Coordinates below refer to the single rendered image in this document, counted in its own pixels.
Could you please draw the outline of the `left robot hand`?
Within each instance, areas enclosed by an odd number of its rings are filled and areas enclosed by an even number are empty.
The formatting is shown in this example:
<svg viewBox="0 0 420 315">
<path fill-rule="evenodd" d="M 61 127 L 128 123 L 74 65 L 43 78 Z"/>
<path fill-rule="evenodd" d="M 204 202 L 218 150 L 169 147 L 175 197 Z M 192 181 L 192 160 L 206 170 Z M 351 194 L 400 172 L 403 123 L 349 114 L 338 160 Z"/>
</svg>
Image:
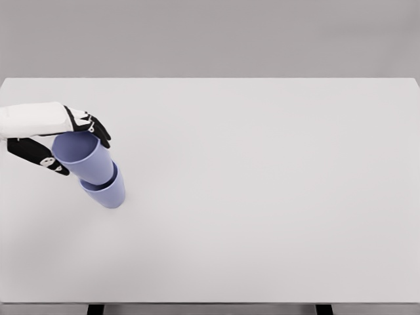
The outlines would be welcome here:
<svg viewBox="0 0 420 315">
<path fill-rule="evenodd" d="M 110 148 L 110 134 L 99 119 L 87 111 L 57 101 L 0 107 L 0 141 L 6 142 L 7 152 L 64 176 L 70 171 L 50 149 L 33 137 L 84 131 L 99 138 L 105 148 Z"/>
</svg>

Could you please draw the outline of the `lavender blue cup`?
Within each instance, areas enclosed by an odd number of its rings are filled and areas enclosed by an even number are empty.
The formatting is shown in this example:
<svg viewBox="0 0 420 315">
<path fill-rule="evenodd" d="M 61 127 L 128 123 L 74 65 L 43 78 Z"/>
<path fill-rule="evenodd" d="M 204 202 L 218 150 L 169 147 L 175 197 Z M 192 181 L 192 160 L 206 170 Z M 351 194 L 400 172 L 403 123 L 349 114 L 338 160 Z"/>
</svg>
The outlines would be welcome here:
<svg viewBox="0 0 420 315">
<path fill-rule="evenodd" d="M 79 179 L 80 186 L 88 196 L 108 209 L 115 209 L 122 205 L 126 195 L 122 173 L 115 162 L 113 162 L 113 167 L 113 176 L 105 184 L 95 185 Z"/>
<path fill-rule="evenodd" d="M 71 173 L 91 184 L 105 184 L 114 175 L 109 151 L 88 131 L 57 135 L 52 153 Z"/>
</svg>

